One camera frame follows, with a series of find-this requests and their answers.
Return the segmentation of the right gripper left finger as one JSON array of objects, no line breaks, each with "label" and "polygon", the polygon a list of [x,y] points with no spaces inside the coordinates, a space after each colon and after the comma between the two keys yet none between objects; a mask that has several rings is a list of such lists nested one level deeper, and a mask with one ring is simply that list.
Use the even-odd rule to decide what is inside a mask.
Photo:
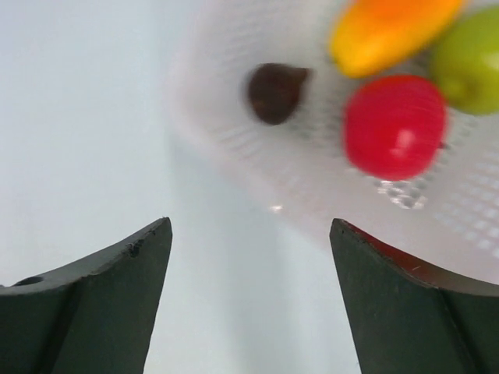
[{"label": "right gripper left finger", "polygon": [[156,220],[65,266],[1,288],[3,373],[142,373],[172,247]]}]

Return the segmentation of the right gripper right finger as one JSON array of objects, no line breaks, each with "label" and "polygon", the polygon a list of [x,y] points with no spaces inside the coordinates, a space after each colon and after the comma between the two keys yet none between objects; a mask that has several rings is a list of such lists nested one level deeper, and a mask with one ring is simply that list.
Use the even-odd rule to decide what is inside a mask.
[{"label": "right gripper right finger", "polygon": [[435,266],[342,219],[330,242],[363,373],[496,373],[498,286]]}]

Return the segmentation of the red fake apple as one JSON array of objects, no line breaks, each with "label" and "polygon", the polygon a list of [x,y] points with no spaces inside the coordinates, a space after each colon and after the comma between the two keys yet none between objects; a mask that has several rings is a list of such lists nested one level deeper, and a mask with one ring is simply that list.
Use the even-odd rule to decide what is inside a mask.
[{"label": "red fake apple", "polygon": [[428,79],[385,76],[360,87],[346,104],[345,154],[368,175],[410,179],[432,164],[446,125],[444,99]]}]

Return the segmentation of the brown fake fig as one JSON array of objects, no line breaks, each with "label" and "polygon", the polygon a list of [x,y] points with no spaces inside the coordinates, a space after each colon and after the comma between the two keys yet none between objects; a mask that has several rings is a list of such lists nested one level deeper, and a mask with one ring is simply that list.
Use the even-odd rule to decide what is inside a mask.
[{"label": "brown fake fig", "polygon": [[244,90],[250,112],[265,125],[288,121],[303,98],[313,70],[290,64],[259,64],[247,76]]}]

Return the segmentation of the green fake pear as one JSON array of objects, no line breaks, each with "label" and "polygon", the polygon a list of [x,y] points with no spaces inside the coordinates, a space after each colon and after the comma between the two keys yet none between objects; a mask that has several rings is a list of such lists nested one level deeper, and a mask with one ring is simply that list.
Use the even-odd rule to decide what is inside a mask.
[{"label": "green fake pear", "polygon": [[435,43],[430,78],[447,103],[471,115],[498,112],[498,5],[462,17]]}]

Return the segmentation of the orange fake mango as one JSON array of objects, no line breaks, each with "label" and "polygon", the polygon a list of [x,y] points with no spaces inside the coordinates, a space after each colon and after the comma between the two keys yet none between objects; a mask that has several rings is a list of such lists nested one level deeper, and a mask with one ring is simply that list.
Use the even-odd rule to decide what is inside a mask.
[{"label": "orange fake mango", "polygon": [[464,1],[350,1],[331,28],[327,51],[350,78],[388,69],[426,47]]}]

